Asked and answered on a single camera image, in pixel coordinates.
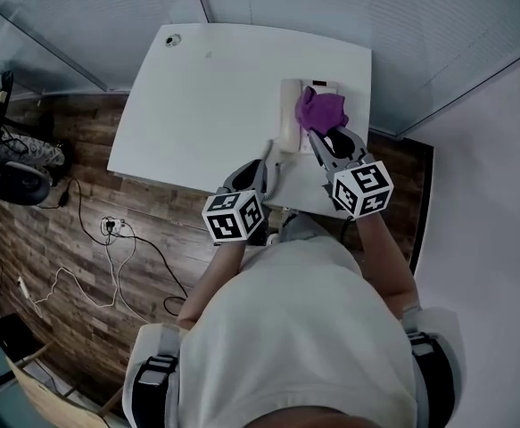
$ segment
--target white box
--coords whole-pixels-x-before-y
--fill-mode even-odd
[[[386,208],[391,199],[391,177],[381,161],[339,171],[334,175],[333,198],[354,218]]]
[[[264,219],[255,190],[209,196],[202,217],[215,243],[245,241]]]

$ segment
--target white shirt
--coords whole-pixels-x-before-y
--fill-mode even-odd
[[[242,428],[298,406],[414,427],[412,360],[400,322],[337,241],[273,245],[182,341],[180,427]]]

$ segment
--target shoulder strap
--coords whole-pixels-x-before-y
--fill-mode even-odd
[[[443,428],[456,405],[454,375],[436,334],[418,331],[420,307],[404,311],[402,325],[412,346],[417,363],[418,428]]]
[[[131,409],[137,428],[177,428],[178,358],[150,357],[136,373]]]

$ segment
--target white table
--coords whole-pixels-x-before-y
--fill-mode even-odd
[[[167,47],[167,38],[181,42]],[[279,134],[284,78],[339,84],[348,128],[367,141],[371,51],[301,32],[235,24],[165,25],[144,58],[120,120],[108,170],[204,192],[259,158]],[[271,173],[279,150],[268,158]],[[270,205],[345,218],[321,187],[313,155],[282,170]]]

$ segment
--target floor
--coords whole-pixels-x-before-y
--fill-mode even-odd
[[[11,103],[8,117],[33,123],[45,110],[55,118],[56,138],[68,138],[75,150],[70,175],[83,189],[82,218],[96,238],[103,216],[124,218],[137,235],[154,242],[166,256],[187,290],[194,286],[214,254],[201,219],[205,195],[188,193],[165,185],[114,176],[106,171],[111,145],[127,97],[64,96]],[[423,195],[429,195],[432,148],[403,140],[393,142],[369,136],[369,149],[383,160],[395,185],[384,218],[405,257],[411,261],[415,243],[424,228]],[[53,189],[46,205],[55,205],[69,179]],[[280,211],[274,211],[270,225],[277,226]],[[335,235],[342,222],[316,217]],[[351,226],[345,245],[361,261],[356,227]],[[118,240],[109,247],[118,262],[132,251],[130,240]],[[21,207],[0,202],[0,312],[16,311],[42,342],[56,340],[45,362],[68,383],[89,398],[103,403],[121,385],[128,354],[143,321],[121,302],[116,308],[97,309],[87,302],[75,281],[61,273],[51,299],[42,303],[40,318],[21,297],[16,285],[24,278],[35,300],[47,295],[59,267],[70,269],[98,303],[111,301],[112,287],[105,248],[95,244],[81,230],[78,218],[78,190],[70,188],[70,201],[58,210]],[[121,273],[127,302],[152,322],[173,322],[162,301],[181,295],[156,251],[140,243],[136,255]]]

